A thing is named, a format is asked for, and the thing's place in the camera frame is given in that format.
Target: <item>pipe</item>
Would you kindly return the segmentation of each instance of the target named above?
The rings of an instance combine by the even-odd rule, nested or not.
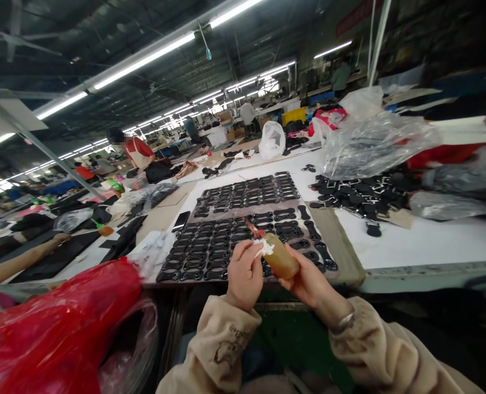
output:
[[[376,74],[376,66],[381,51],[381,42],[384,39],[385,25],[387,24],[387,17],[389,16],[390,8],[391,8],[391,0],[385,0],[384,6],[381,9],[380,23],[378,24],[378,33],[376,35],[376,42],[374,43],[373,64],[371,66],[371,74],[369,75],[369,86],[372,86],[374,83],[374,75]]]

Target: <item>pile of black pieces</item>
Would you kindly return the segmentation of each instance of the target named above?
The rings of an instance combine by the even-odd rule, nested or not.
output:
[[[302,220],[310,219],[305,206],[300,205],[298,211],[302,214]],[[316,231],[311,220],[305,220],[304,225],[309,232],[309,237],[315,241],[314,247],[321,255],[321,259],[315,251],[303,251],[310,248],[311,243],[306,239],[296,241],[305,235],[304,230],[295,220],[296,216],[296,209],[288,208],[248,215],[246,219],[259,230],[276,234],[282,242],[293,241],[289,245],[296,250],[301,250],[301,253],[321,272],[338,270],[336,262],[327,252],[327,246],[321,241],[321,235]],[[227,267],[232,251],[239,242],[249,239],[252,239],[252,233],[240,217],[189,223],[177,234],[177,241],[161,267],[157,282],[227,280]],[[262,264],[263,276],[271,276],[272,270],[264,259]]]
[[[408,190],[398,172],[384,172],[370,178],[350,181],[333,181],[323,175],[317,175],[317,182],[309,188],[320,193],[311,208],[343,208],[358,218],[367,221],[367,227],[378,226],[378,220],[388,218],[389,211],[399,211],[407,204]],[[373,236],[380,236],[375,231]]]
[[[278,204],[299,198],[288,171],[277,172],[275,177],[269,175],[204,191],[198,198],[194,218],[207,217],[211,207],[214,208],[212,213],[221,213],[235,208]]]

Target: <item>sleeve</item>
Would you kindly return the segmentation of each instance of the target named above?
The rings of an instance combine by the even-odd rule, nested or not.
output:
[[[141,141],[139,138],[134,138],[134,144],[137,147],[137,150],[139,153],[141,153],[143,156],[150,157],[154,156],[155,153],[153,150],[150,149],[148,145],[146,145],[143,141]]]
[[[211,295],[184,363],[167,373],[156,393],[238,392],[240,356],[260,324],[254,310],[248,314]]]
[[[355,309],[352,326],[329,334],[334,355],[348,367],[354,380],[385,392],[483,393],[460,374],[449,373],[409,330],[384,322],[367,301],[349,300]]]

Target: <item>green shirt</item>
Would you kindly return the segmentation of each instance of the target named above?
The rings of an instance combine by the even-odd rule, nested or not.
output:
[[[347,87],[347,81],[351,76],[351,68],[348,65],[340,66],[332,74],[332,90],[344,90]]]

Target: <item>cardboard box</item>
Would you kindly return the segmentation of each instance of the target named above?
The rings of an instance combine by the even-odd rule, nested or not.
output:
[[[266,118],[261,118],[259,120],[259,124],[261,124],[261,129],[263,130],[263,126],[265,125],[265,123],[267,123],[268,121],[270,121],[270,117],[266,117]]]
[[[230,111],[220,112],[217,114],[217,116],[219,117],[222,125],[233,123],[232,114],[230,113]]]

